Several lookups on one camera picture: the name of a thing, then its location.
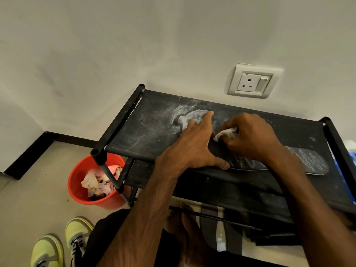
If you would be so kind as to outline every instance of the blue object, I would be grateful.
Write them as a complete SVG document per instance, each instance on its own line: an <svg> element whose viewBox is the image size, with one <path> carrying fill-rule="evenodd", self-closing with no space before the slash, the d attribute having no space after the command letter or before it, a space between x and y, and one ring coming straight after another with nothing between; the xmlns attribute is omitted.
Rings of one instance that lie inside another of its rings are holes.
<svg viewBox="0 0 356 267"><path fill-rule="evenodd" d="M351 158L352 158L352 161L354 162L355 166L356 166L356 155L353 153L353 152L349 152ZM342 180L344 181L344 184L345 184L345 187L346 187L346 190L347 190L347 193L349 194L350 198L351 198L351 201L354 205L356 205L356 201L354 199L354 196L351 194L351 191L349 189L349 186L347 185L346 181L345 181L345 178L344 176L342 175L341 173L341 170L339 168L339 165L337 164L336 160L334 159L334 162L335 162L335 165L336 165L336 168L337 170L339 171L341 177L342 177Z"/></svg>

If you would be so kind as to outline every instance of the crumpled paper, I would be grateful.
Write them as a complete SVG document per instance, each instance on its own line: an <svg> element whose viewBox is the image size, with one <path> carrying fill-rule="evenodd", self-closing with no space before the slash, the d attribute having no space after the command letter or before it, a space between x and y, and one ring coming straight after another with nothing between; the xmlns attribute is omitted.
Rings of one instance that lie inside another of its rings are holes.
<svg viewBox="0 0 356 267"><path fill-rule="evenodd" d="M122 168L119 165L108 166L108 168L117 180L120 176ZM81 184L82 187L88 189L88 197L92 197L94 195L107 196L115 189L113 183L101 169L91 169L88 171Z"/></svg>

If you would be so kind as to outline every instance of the white wall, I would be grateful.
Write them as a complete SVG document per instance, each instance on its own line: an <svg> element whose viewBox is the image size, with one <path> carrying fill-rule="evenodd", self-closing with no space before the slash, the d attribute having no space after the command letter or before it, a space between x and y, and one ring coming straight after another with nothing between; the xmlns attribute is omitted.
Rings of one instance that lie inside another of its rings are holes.
<svg viewBox="0 0 356 267"><path fill-rule="evenodd" d="M43 129L18 106L0 81L0 172L4 172L43 133Z"/></svg>
<svg viewBox="0 0 356 267"><path fill-rule="evenodd" d="M318 120L356 140L355 0L1 0L0 79L45 130L97 140L146 88ZM224 94L238 62L284 67Z"/></svg>

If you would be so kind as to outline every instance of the black pants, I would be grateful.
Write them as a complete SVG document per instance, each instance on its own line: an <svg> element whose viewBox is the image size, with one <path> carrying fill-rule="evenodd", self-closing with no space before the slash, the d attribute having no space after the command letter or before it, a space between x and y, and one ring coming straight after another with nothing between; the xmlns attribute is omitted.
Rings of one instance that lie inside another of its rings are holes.
<svg viewBox="0 0 356 267"><path fill-rule="evenodd" d="M89 236L87 249L83 256L82 266L95 267L99 263L129 212L129 209L121 209L97 222L94 230ZM154 267L177 267L179 263L179 252L180 247L176 237L173 234L163 230ZM223 251L216 253L212 266L276 267L281 265Z"/></svg>

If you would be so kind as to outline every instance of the bare foot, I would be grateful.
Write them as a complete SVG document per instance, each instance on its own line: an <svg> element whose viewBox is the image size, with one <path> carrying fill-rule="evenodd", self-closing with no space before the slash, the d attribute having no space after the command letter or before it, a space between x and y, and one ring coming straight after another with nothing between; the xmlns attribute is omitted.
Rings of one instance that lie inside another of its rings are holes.
<svg viewBox="0 0 356 267"><path fill-rule="evenodd" d="M180 263L178 267L183 267L185 263L185 254L187 252L187 232L183 226L180 213L171 211L167 217L165 229L167 232L173 234L180 244Z"/></svg>
<svg viewBox="0 0 356 267"><path fill-rule="evenodd" d="M181 208L193 211L193 208L185 203L182 203ZM190 267L207 267L211 265L215 251L204 239L200 230L195 215L187 215L182 213L182 222L188 234L188 246L185 257L185 262Z"/></svg>

